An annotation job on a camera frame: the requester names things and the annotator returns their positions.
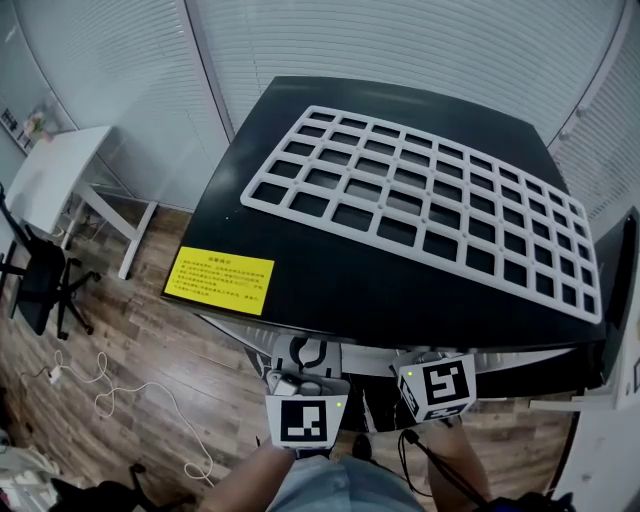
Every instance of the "white desk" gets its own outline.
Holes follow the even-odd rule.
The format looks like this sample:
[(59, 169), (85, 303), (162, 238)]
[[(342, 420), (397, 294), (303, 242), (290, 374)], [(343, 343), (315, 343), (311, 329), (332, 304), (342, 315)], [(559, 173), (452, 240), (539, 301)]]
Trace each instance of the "white desk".
[(55, 135), (53, 141), (39, 140), (20, 167), (7, 191), (9, 210), (25, 222), (53, 233), (58, 218), (75, 192), (82, 202), (74, 213), (62, 242), (66, 249), (85, 203), (130, 240), (118, 272), (126, 279), (135, 253), (158, 203), (150, 202), (137, 227), (133, 227), (82, 179), (82, 174), (96, 154), (111, 126), (101, 126)]

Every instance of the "white cable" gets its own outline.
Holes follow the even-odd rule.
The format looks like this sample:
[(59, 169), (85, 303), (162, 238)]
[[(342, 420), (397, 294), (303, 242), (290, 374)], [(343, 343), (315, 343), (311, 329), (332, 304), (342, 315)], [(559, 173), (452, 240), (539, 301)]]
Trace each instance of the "white cable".
[[(191, 478), (192, 480), (206, 480), (211, 487), (214, 487), (213, 482), (209, 478), (209, 476), (211, 475), (211, 471), (213, 470), (213, 457), (211, 457), (211, 455), (209, 454), (209, 452), (205, 448), (204, 443), (202, 442), (202, 439), (200, 439), (200, 436), (196, 432), (196, 429), (193, 428), (191, 423), (189, 423), (189, 420), (187, 420), (187, 418), (184, 417), (182, 412), (180, 412), (180, 408), (178, 407), (178, 402), (176, 401), (176, 397), (174, 396), (174, 394), (171, 391), (169, 391), (165, 386), (163, 386), (159, 382), (147, 382), (147, 383), (143, 384), (142, 386), (140, 386), (139, 388), (136, 388), (136, 389), (125, 389), (125, 388), (114, 387), (113, 381), (111, 380), (111, 377), (109, 377), (107, 375), (107, 364), (108, 364), (109, 360), (107, 358), (107, 354), (105, 354), (104, 352), (100, 352), (98, 354), (98, 368), (100, 369), (100, 374), (95, 379), (84, 379), (73, 368), (71, 368), (70, 366), (65, 366), (63, 364), (64, 363), (64, 359), (62, 357), (62, 352), (60, 352), (59, 350), (56, 350), (55, 355), (54, 355), (54, 359), (55, 359), (56, 365), (61, 370), (69, 370), (73, 375), (75, 375), (75, 377), (78, 380), (84, 382), (85, 384), (93, 384), (94, 382), (99, 381), (103, 377), (105, 379), (107, 379), (107, 382), (109, 383), (109, 387), (111, 388), (111, 391), (109, 391), (108, 393), (100, 393), (98, 396), (96, 396), (95, 400), (93, 401), (93, 406), (95, 408), (96, 413), (99, 416), (103, 417), (103, 418), (110, 418), (111, 416), (113, 416), (113, 413), (114, 413), (115, 408), (116, 408), (116, 396), (115, 396), (115, 392), (116, 391), (123, 391), (125, 393), (137, 393), (138, 391), (142, 391), (147, 386), (158, 386), (160, 389), (164, 390), (171, 397), (171, 400), (173, 401), (173, 406), (175, 407), (176, 412), (178, 413), (178, 416), (180, 416), (180, 419), (182, 419), (182, 421), (185, 423), (185, 425), (187, 425), (187, 427), (189, 427), (191, 432), (193, 432), (193, 435), (198, 440), (198, 443), (200, 443), (200, 448), (202, 448), (202, 451), (204, 452), (204, 454), (209, 459), (209, 471), (207, 471), (206, 473), (197, 464), (195, 464), (193, 462), (187, 462), (184, 465), (185, 474), (189, 478)], [(109, 412), (109, 414), (104, 414), (98, 408), (98, 400), (100, 400), (102, 397), (106, 398), (106, 397), (109, 397), (109, 396), (111, 397), (111, 411)], [(193, 475), (192, 473), (190, 473), (189, 472), (189, 468), (191, 468), (191, 467), (195, 468), (200, 473), (200, 475), (198, 476), (198, 475)]]

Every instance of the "black office chair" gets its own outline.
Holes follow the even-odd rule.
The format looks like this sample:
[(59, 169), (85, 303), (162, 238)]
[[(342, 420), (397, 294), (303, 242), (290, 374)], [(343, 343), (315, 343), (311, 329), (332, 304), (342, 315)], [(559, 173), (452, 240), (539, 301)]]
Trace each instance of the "black office chair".
[(51, 479), (51, 484), (58, 493), (58, 502), (51, 507), (50, 512), (131, 512), (139, 510), (144, 512), (169, 512), (181, 505), (195, 503), (191, 495), (184, 496), (174, 503), (157, 507), (154, 505), (140, 486), (138, 474), (146, 469), (140, 464), (131, 466), (129, 472), (133, 480), (133, 490), (117, 482), (102, 482), (97, 487), (78, 489), (57, 478)]
[[(67, 309), (84, 327), (85, 332), (92, 334), (93, 327), (80, 316), (71, 298), (74, 292), (89, 279), (100, 281), (100, 274), (87, 272), (77, 281), (69, 283), (71, 266), (79, 267), (80, 260), (70, 258), (65, 261), (64, 252), (60, 247), (48, 240), (38, 238), (27, 225), (23, 230), (7, 208), (4, 187), (1, 183), (0, 211), (2, 211), (16, 238), (31, 255), (31, 259), (24, 269), (0, 263), (0, 272), (19, 276), (9, 309), (10, 318), (13, 318), (17, 307), (31, 329), (39, 336), (45, 330), (51, 309), (58, 304), (59, 339), (66, 340), (69, 337), (69, 334), (62, 330), (64, 314)], [(4, 255), (0, 254), (0, 262), (3, 259)]]

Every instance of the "white plastic grid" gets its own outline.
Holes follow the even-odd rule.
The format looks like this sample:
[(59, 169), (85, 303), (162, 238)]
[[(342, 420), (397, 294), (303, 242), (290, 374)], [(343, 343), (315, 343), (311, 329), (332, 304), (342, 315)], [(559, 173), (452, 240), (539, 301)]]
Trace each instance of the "white plastic grid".
[(437, 135), (311, 106), (241, 202), (592, 323), (602, 316), (582, 205)]

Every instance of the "shoe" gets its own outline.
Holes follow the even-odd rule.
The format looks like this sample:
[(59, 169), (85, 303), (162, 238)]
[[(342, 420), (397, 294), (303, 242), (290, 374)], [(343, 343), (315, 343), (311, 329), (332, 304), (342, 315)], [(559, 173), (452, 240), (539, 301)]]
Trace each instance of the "shoe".
[(356, 440), (353, 443), (351, 455), (356, 459), (371, 462), (373, 450), (371, 450), (371, 443), (366, 435), (358, 434), (358, 437), (356, 437)]

